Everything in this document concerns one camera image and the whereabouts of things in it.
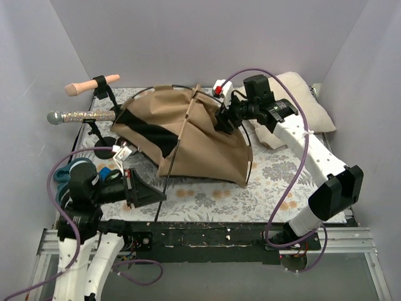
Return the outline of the beige fabric pet tent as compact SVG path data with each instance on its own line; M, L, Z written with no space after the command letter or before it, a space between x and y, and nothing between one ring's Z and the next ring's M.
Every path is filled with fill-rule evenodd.
M229 181L245 187L252 149L239 129L215 130L219 104L200 88L156 86L128 99L111 131L145 154L157 175Z

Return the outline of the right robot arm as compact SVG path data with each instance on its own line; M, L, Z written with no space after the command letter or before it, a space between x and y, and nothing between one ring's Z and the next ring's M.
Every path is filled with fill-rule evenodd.
M317 190L309 197L307 206L286 222L281 231L265 236L270 247L295 250L325 221L358 201L363 171L335 157L316 138L294 97L276 100L266 76L249 77L244 80L244 87L246 95L240 100L229 80L215 82L214 96L223 99L215 114L215 130L232 134L243 121L257 120L301 161L296 174L303 169L311 174Z

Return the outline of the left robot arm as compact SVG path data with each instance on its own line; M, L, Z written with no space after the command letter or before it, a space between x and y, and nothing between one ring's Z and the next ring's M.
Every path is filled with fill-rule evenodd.
M78 158L58 169L55 179L64 184L56 202L64 211L57 225L59 264L53 300L100 300L118 253L140 238L128 231L124 220L111 219L100 227L102 206L125 201L141 207L166 200L135 169L100 175L92 161Z

